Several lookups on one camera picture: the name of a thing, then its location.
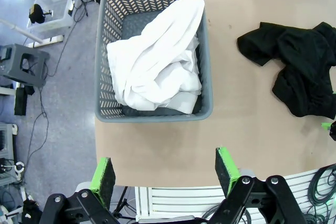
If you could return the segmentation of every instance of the beige table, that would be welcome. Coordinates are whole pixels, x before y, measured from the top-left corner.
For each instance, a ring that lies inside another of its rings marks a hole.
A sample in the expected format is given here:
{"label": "beige table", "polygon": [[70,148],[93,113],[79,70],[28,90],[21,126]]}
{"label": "beige table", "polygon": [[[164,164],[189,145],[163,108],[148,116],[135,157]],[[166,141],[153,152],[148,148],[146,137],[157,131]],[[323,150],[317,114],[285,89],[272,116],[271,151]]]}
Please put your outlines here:
{"label": "beige table", "polygon": [[[118,185],[218,185],[215,148],[265,179],[336,163],[336,142],[317,116],[297,118],[271,88],[280,62],[260,67],[239,53],[236,39],[272,22],[313,28],[336,26],[336,0],[205,0],[214,109],[203,121],[111,124],[96,119],[97,158],[112,158]],[[336,84],[336,68],[330,72]]]}

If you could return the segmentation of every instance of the gray floor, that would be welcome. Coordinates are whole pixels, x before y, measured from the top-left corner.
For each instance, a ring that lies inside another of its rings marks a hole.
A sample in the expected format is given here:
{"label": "gray floor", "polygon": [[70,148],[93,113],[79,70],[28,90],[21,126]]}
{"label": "gray floor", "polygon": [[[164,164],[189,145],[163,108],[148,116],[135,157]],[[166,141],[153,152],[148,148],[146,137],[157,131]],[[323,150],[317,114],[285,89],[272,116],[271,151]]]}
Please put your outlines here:
{"label": "gray floor", "polygon": [[[27,24],[28,10],[33,2],[0,0],[0,18],[23,28]],[[84,17],[74,28],[57,74],[47,78],[43,89],[43,104],[49,119],[47,142],[32,156],[25,176],[26,189],[41,208],[50,194],[72,195],[79,183],[92,178],[96,168],[93,74],[99,5],[89,3],[87,9],[89,16]],[[24,40],[24,36],[0,24],[0,45],[22,44]],[[55,71],[63,46],[60,43],[42,49],[51,55],[48,62],[50,74]],[[1,85],[8,83],[9,80],[0,79]],[[26,162],[33,122],[41,112],[38,92],[28,98],[26,116],[14,116],[13,103],[12,97],[0,97],[0,111],[3,110],[0,121],[18,125],[19,134],[15,142],[17,157]],[[47,120],[40,117],[33,133],[32,151],[43,143],[46,127]],[[113,202],[117,201],[121,191],[122,187],[116,187]],[[133,191],[129,198],[134,198]]]}

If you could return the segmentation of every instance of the plastic storage bin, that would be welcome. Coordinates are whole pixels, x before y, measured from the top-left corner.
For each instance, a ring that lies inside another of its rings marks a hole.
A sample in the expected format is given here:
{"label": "plastic storage bin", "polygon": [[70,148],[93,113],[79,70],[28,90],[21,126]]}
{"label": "plastic storage bin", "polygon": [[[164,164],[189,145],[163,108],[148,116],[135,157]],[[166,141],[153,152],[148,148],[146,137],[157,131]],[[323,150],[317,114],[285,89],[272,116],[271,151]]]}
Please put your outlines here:
{"label": "plastic storage bin", "polygon": [[119,39],[139,35],[142,29],[162,10],[176,0],[101,0],[97,31],[95,110],[102,122],[174,122],[202,120],[213,109],[211,65],[209,58],[206,17],[197,31],[199,47],[196,50],[202,94],[192,114],[157,108],[155,111],[138,111],[119,104],[113,91],[106,46]]}
{"label": "plastic storage bin", "polygon": [[74,8],[72,0],[35,0],[34,4],[40,5],[45,13],[51,10],[53,12],[53,16],[46,15],[45,22],[42,24],[32,24],[29,20],[27,28],[30,31],[40,33],[48,30],[71,26],[74,22],[72,18],[72,12]]}

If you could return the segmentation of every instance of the white cloth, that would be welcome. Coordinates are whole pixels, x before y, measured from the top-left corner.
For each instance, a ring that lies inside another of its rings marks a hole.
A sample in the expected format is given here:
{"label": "white cloth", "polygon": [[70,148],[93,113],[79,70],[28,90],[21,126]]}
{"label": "white cloth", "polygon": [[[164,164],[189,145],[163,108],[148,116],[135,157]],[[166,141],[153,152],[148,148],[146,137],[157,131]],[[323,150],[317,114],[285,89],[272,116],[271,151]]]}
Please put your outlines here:
{"label": "white cloth", "polygon": [[201,93],[195,37],[204,0],[178,0],[141,35],[107,45],[116,100],[152,111],[167,107],[190,114]]}

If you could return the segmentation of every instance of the green tape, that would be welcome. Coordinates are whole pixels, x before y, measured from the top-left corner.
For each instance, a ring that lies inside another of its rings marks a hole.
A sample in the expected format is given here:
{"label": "green tape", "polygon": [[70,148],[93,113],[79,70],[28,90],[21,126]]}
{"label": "green tape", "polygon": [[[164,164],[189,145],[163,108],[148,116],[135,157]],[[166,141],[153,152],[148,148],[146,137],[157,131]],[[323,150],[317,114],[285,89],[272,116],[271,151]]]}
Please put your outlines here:
{"label": "green tape", "polygon": [[329,131],[331,128],[331,123],[321,123],[322,128],[324,128],[326,131]]}
{"label": "green tape", "polygon": [[104,184],[104,180],[106,172],[108,171],[109,168],[109,164],[111,163],[111,159],[108,157],[102,157],[100,158],[100,162],[96,168],[95,174],[92,178],[91,184],[90,184],[90,190],[98,197],[98,199],[100,200],[100,202],[103,204],[104,207],[109,207],[106,206],[106,204],[108,202],[106,202],[106,199],[104,199],[104,195],[102,194],[103,190],[103,184]]}
{"label": "green tape", "polygon": [[230,193],[233,186],[237,182],[237,180],[240,178],[240,171],[238,170],[237,166],[235,165],[235,162],[233,161],[229,151],[225,147],[217,148],[217,153],[219,154],[222,165],[221,165],[221,175],[219,175],[219,180],[222,181],[222,188],[227,190],[227,194]]}

